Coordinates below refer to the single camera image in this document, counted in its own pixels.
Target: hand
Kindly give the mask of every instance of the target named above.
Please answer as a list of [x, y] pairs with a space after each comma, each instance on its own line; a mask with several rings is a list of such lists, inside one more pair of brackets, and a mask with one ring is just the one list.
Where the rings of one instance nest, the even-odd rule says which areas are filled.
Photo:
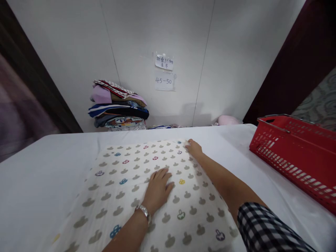
[[172, 176], [167, 173], [168, 169], [161, 169], [151, 175], [145, 198], [142, 205], [147, 208], [151, 216], [167, 202], [168, 196], [173, 189], [174, 182], [167, 185], [168, 179]]
[[202, 147], [192, 139], [189, 139], [188, 142], [190, 143], [190, 145], [186, 145], [185, 147], [187, 148], [189, 153], [194, 158], [199, 158], [203, 154]]

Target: dark doorframe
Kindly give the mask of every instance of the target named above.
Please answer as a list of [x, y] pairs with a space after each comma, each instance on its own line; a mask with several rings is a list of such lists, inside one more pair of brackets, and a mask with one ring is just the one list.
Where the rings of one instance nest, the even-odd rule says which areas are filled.
[[0, 0], [0, 53], [61, 133], [83, 132], [6, 0]]

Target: basket handle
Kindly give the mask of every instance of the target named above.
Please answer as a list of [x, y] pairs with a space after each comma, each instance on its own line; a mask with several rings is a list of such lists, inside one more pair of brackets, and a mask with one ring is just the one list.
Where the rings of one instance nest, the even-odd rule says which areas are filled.
[[288, 115], [288, 114], [271, 114], [271, 115], [265, 115], [264, 117], [259, 117], [258, 119], [261, 119], [261, 118], [265, 118], [265, 117], [273, 117], [273, 116], [288, 116], [288, 117], [291, 117], [291, 118], [294, 118], [296, 120], [300, 120], [300, 121], [303, 121], [305, 123], [309, 123], [309, 124], [312, 124], [312, 125], [316, 125], [316, 126], [320, 126], [319, 124], [316, 124], [314, 122], [309, 122], [309, 121], [306, 121], [306, 120], [303, 120], [301, 118], [297, 118], [297, 117], [294, 117], [294, 116], [291, 116], [291, 115]]
[[263, 123], [266, 123], [266, 124], [268, 124], [268, 125], [270, 125], [270, 126], [272, 126], [272, 127], [274, 127], [274, 128], [277, 128], [278, 130], [281, 130], [281, 131], [283, 131], [283, 132], [290, 133], [290, 131], [288, 131], [288, 130], [286, 130], [286, 129], [279, 128], [278, 126], [275, 126], [275, 125], [270, 124], [270, 123], [268, 123], [268, 122], [266, 122], [266, 121], [264, 121], [264, 120], [261, 120], [261, 119], [263, 119], [263, 118], [266, 118], [266, 117], [272, 117], [272, 116], [278, 116], [278, 115], [269, 115], [269, 116], [267, 115], [267, 116], [264, 116], [264, 117], [259, 117], [259, 118], [257, 119], [257, 121], [261, 121], [261, 122], [263, 122]]

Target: pink clothing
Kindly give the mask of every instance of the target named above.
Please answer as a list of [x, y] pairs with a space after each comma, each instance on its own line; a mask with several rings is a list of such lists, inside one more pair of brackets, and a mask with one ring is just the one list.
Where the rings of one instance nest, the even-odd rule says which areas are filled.
[[142, 98], [141, 96], [139, 96], [139, 95], [135, 95], [135, 94], [133, 94], [133, 95], [131, 95], [130, 97], [132, 97], [132, 98], [134, 98], [134, 99], [138, 99], [138, 100], [140, 100], [140, 101], [143, 101], [145, 104], [146, 104], [146, 106], [147, 106], [147, 102], [145, 101], [145, 99], [144, 98]]
[[[91, 97], [97, 104], [112, 103], [110, 91], [101, 87], [100, 85], [96, 85], [93, 88]], [[147, 106], [145, 99], [141, 96], [133, 94], [130, 97], [142, 101]]]
[[96, 85], [92, 90], [92, 98], [95, 103], [103, 104], [103, 103], [112, 103], [110, 91], [107, 89]]

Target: white table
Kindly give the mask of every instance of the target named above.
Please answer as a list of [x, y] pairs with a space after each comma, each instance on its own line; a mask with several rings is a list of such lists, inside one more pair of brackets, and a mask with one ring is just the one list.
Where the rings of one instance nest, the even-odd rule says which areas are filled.
[[[193, 138], [317, 251], [333, 251], [336, 217], [249, 151], [253, 125], [50, 135], [0, 163], [0, 251], [47, 251], [101, 147]], [[233, 251], [244, 251], [241, 238]]]

